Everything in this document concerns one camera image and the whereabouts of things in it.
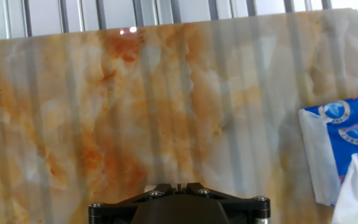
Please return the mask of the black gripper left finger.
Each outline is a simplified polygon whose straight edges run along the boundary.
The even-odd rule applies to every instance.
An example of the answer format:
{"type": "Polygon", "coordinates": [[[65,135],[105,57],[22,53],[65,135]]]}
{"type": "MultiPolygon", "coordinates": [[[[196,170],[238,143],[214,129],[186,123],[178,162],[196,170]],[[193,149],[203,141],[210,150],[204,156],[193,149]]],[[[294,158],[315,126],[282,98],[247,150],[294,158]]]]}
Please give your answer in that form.
{"type": "Polygon", "coordinates": [[[177,188],[171,184],[158,184],[142,194],[136,195],[119,203],[95,202],[88,206],[88,223],[113,223],[120,215],[135,214],[140,205],[152,199],[173,195],[177,188]]]}

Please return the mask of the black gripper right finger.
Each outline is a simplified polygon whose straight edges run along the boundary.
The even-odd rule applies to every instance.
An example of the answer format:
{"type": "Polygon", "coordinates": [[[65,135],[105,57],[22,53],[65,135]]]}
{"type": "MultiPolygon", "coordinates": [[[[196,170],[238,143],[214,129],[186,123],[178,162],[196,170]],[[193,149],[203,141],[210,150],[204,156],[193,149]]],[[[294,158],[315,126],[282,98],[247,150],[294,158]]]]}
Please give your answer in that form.
{"type": "Polygon", "coordinates": [[[199,182],[178,184],[180,208],[191,213],[197,223],[270,224],[270,199],[257,195],[239,198],[208,189],[199,182]]]}

